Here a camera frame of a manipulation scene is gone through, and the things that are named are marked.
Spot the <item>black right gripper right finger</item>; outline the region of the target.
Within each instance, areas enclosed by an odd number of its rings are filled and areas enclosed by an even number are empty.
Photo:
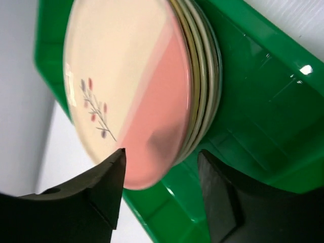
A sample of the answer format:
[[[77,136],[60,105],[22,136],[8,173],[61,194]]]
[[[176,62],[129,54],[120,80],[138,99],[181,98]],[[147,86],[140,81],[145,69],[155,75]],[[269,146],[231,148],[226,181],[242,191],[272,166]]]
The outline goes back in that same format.
[[[261,183],[203,149],[197,159],[211,242],[323,242],[323,188]]]

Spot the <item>cream plate pink section back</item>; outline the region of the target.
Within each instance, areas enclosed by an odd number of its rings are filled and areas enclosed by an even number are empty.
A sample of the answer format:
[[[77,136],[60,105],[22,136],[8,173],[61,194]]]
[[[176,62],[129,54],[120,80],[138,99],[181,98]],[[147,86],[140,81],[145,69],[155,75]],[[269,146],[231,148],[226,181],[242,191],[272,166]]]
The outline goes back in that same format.
[[[148,188],[175,164],[189,128],[188,48],[169,1],[74,1],[64,83],[96,164],[126,150],[124,187]]]

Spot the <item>cream plate green section front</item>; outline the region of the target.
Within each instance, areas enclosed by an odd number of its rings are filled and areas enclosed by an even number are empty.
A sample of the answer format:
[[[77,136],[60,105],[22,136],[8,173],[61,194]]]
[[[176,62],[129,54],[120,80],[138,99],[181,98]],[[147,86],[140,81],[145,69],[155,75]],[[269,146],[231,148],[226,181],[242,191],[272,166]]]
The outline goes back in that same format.
[[[198,143],[203,137],[203,124],[204,124],[205,116],[207,114],[206,103],[208,97],[207,64],[206,64],[206,58],[203,49],[203,43],[200,37],[199,30],[190,12],[187,2],[188,1],[180,1],[179,3],[183,8],[184,15],[188,21],[191,33],[193,34],[196,53],[198,55],[200,92],[199,92],[199,107],[197,112],[197,119],[196,119],[193,132],[187,144],[186,156],[190,155],[194,151],[194,149],[197,147]]]

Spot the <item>cream plate yellow section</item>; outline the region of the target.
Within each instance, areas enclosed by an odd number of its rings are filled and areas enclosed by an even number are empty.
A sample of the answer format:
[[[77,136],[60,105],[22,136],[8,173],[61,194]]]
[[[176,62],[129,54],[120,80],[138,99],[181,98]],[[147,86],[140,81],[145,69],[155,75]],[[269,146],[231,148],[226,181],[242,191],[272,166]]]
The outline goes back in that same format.
[[[189,144],[189,139],[191,137],[197,119],[197,113],[199,107],[199,95],[200,95],[200,77],[199,77],[200,69],[199,69],[199,61],[197,57],[194,38],[191,29],[189,27],[188,21],[184,15],[182,6],[178,1],[171,1],[171,4],[173,5],[173,8],[176,11],[178,15],[178,19],[181,23],[182,30],[186,38],[187,52],[190,57],[190,62],[189,62],[190,64],[189,87],[191,88],[190,120],[189,120],[189,125],[188,125],[186,137],[184,139],[182,148],[178,154],[178,158],[176,162],[174,163],[174,165],[177,165],[181,163],[184,159],[185,150]]]

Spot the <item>cream plate green section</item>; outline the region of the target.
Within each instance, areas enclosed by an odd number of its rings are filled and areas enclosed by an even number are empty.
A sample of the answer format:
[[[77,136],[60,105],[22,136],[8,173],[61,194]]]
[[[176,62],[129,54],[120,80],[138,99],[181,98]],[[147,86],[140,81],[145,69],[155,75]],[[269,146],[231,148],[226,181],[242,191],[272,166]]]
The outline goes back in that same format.
[[[221,97],[222,60],[217,38],[201,7],[195,1],[189,1],[187,4],[190,6],[191,13],[198,24],[199,31],[203,37],[205,54],[207,55],[209,99],[206,110],[207,114],[202,125],[202,135],[204,136],[212,125]]]
[[[203,124],[204,124],[205,116],[207,114],[206,103],[208,97],[207,64],[206,64],[206,58],[203,49],[203,43],[200,37],[199,30],[190,12],[187,2],[188,1],[180,1],[179,3],[183,8],[184,15],[188,21],[191,33],[193,34],[196,53],[198,55],[200,92],[199,92],[199,107],[197,112],[197,119],[196,119],[193,132],[187,144],[186,156],[190,155],[194,151],[194,149],[197,147],[198,143],[203,137]]]

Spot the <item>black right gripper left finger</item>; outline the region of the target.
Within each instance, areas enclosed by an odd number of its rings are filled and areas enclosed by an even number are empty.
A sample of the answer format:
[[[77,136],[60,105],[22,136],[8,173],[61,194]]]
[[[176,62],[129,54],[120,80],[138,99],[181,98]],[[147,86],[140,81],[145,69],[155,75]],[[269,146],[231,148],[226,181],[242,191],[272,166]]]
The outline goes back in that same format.
[[[41,194],[1,194],[1,242],[110,242],[125,172],[122,148]]]

